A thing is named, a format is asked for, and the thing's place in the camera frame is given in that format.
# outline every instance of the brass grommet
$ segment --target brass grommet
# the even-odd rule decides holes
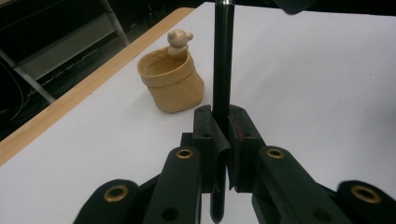
[[[194,152],[190,149],[181,149],[176,153],[176,156],[181,159],[189,159],[193,154]]]
[[[367,203],[381,203],[381,196],[379,196],[375,190],[364,187],[362,185],[354,185],[350,189],[353,195],[360,200]]]
[[[126,185],[115,185],[106,190],[104,198],[109,203],[116,203],[124,199],[128,195]]]
[[[281,150],[275,149],[275,148],[268,148],[266,153],[267,153],[267,156],[275,158],[275,159],[282,159],[285,157],[285,153],[283,153]]]

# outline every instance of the white table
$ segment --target white table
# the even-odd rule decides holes
[[[212,102],[214,5],[175,28],[194,33],[191,55]],[[236,7],[232,104],[265,142],[290,151],[320,184],[358,179],[396,198],[396,19]],[[192,131],[193,109],[165,114],[136,72],[145,53],[0,167],[0,223],[71,223],[102,184],[142,184]],[[202,223],[211,223],[208,196]],[[249,194],[226,194],[223,223],[257,223]]]

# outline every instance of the table surface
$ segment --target table surface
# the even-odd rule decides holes
[[[160,111],[138,59],[189,43],[212,101],[214,5],[182,8],[0,143],[0,223],[71,223],[102,184],[142,184],[161,172],[193,109]],[[396,198],[396,19],[236,7],[231,101],[268,145],[286,148],[320,184],[371,183]],[[202,223],[211,223],[208,196]],[[257,223],[250,195],[227,192],[223,223]]]

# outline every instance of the wooden table edge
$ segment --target wooden table edge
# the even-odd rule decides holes
[[[52,124],[61,119],[88,95],[115,75],[123,66],[134,59],[140,52],[193,11],[194,9],[189,7],[181,7],[173,11],[128,47],[79,82],[52,105],[49,105],[0,142],[0,166],[33,142],[40,134],[52,126]]]

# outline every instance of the small toy bucket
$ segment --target small toy bucket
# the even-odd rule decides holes
[[[169,55],[167,48],[155,50],[140,59],[137,71],[164,112],[176,113],[202,102],[205,84],[188,50],[177,56]]]

